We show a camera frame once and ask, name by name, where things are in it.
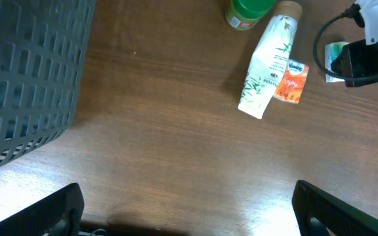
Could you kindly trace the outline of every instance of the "green jar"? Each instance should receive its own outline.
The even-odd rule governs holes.
[[[231,0],[227,22],[237,30],[248,30],[272,8],[275,0]]]

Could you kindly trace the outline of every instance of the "green lid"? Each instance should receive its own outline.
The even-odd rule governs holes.
[[[244,18],[257,19],[264,16],[275,0],[232,0],[234,9]]]

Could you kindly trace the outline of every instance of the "perforated basket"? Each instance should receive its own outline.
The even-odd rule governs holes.
[[[0,166],[75,115],[96,0],[0,0]]]

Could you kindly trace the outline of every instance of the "orange packet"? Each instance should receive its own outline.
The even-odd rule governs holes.
[[[274,97],[284,102],[298,104],[305,87],[307,73],[308,65],[288,60],[287,69],[275,91]]]

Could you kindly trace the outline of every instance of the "wooden table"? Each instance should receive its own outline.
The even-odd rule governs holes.
[[[326,83],[312,58],[316,32],[352,2],[298,2],[291,58],[310,66],[306,87],[258,120],[238,100],[271,14],[236,31],[227,0],[99,0],[75,122],[0,168],[0,220],[78,182],[87,222],[298,235],[299,179],[378,218],[378,84]],[[320,49],[363,38],[341,20]]]

